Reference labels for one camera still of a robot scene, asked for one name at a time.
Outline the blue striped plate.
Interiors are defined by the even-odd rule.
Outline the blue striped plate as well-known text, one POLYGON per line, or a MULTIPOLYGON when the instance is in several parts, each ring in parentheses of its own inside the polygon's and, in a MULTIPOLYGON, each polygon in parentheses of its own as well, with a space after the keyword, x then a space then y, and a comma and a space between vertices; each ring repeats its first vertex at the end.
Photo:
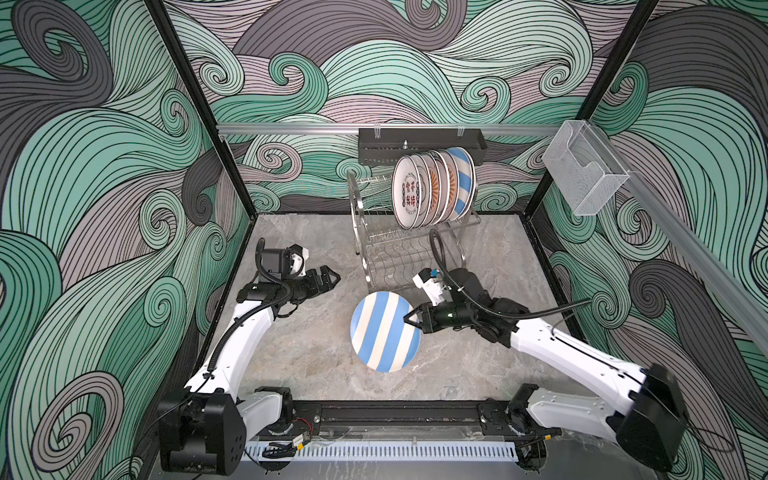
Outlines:
POLYGON ((422 332, 404 321, 411 304, 394 292, 368 294, 354 310, 350 340, 368 368, 393 373, 406 367, 418 352, 422 332))
POLYGON ((447 151, 454 158, 458 172, 458 196, 449 219, 462 218, 470 208, 470 200, 475 188, 474 163, 468 151, 462 147, 450 147, 447 151))

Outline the white plate red characters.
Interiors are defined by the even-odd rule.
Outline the white plate red characters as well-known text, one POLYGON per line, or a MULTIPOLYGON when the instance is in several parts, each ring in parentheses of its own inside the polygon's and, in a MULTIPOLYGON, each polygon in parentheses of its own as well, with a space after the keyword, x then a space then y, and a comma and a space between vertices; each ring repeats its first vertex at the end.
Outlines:
POLYGON ((401 228, 410 229, 415 225, 421 200, 422 185, 416 164, 410 156, 401 157, 392 179, 392 206, 401 228))

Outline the orange sunburst plate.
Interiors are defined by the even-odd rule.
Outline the orange sunburst plate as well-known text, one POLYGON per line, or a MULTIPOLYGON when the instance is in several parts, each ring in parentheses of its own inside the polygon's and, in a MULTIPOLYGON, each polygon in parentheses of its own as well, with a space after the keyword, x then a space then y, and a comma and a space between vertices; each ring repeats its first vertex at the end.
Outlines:
POLYGON ((431 186, 431 205, 427 215, 427 224, 431 225, 432 222, 437 218, 437 208, 440 201, 441 170, 435 154, 433 152, 428 152, 427 155, 429 158, 428 169, 431 186))
POLYGON ((447 211, 444 215, 444 221, 448 221, 451 220, 454 216, 454 209, 458 200, 459 177, 458 167, 453 156, 447 150, 443 150, 442 154, 446 160, 449 172, 449 196, 447 211))

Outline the white plate green clover outline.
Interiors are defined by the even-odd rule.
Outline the white plate green clover outline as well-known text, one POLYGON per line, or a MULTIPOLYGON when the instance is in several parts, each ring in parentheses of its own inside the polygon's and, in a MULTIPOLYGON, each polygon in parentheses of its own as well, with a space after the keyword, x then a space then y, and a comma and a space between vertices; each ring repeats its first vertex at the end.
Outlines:
POLYGON ((431 205, 431 182, 429 170, 424 158, 420 154, 415 156, 415 163, 420 180, 420 204, 416 220, 416 227, 419 228, 426 220, 426 216, 431 205))

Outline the cream floral plate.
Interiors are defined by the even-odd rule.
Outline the cream floral plate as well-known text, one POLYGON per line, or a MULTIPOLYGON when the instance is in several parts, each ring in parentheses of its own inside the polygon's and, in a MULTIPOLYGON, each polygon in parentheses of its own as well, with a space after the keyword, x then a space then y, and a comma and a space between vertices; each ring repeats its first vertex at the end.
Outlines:
POLYGON ((476 208, 475 207, 475 202, 476 202, 477 191, 478 191, 478 187, 479 187, 478 168, 479 167, 477 166, 477 164, 473 161, 473 171, 472 171, 472 173, 473 173, 473 190, 472 190, 472 198, 470 200, 470 207, 472 208, 472 210, 475 210, 475 208, 476 208))

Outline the green red rimmed plate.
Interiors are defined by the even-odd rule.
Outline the green red rimmed plate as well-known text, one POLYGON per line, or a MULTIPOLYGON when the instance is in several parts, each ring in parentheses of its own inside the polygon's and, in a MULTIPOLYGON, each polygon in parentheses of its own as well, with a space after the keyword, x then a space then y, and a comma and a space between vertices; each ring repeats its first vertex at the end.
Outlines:
POLYGON ((430 154, 434 159, 439 178, 438 203, 436 208, 436 215, 432 222, 433 225, 436 225, 442 220, 444 212, 447 208, 449 197, 449 172, 447 164, 439 152, 433 150, 430 152, 430 154))

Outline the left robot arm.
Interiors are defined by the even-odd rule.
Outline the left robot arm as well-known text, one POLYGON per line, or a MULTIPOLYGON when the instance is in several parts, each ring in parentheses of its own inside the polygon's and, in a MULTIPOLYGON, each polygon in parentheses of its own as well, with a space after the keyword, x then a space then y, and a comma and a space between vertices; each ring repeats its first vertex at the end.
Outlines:
POLYGON ((326 265, 308 268, 308 258, 300 245, 268 249, 258 241, 257 271, 238 291, 224 333, 185 385, 158 404, 150 428, 158 437, 163 471, 231 475, 248 456, 251 438, 268 427, 292 427, 288 389, 260 387, 245 398, 238 392, 259 343, 284 318, 282 308, 298 308, 340 282, 340 274, 326 265))

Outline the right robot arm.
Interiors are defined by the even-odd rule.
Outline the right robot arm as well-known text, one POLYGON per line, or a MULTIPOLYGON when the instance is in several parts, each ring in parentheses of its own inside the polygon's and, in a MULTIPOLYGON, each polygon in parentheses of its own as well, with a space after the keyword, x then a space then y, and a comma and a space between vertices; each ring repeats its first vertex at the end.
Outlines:
POLYGON ((677 378, 666 367, 621 360, 559 330, 544 312, 508 298, 493 298, 464 269, 447 275, 422 269, 413 282, 428 302, 406 314, 424 334, 472 330, 492 344, 535 357, 589 390, 560 394, 526 384, 508 405, 513 429, 565 429, 618 445, 639 463, 671 471, 688 413, 677 378))

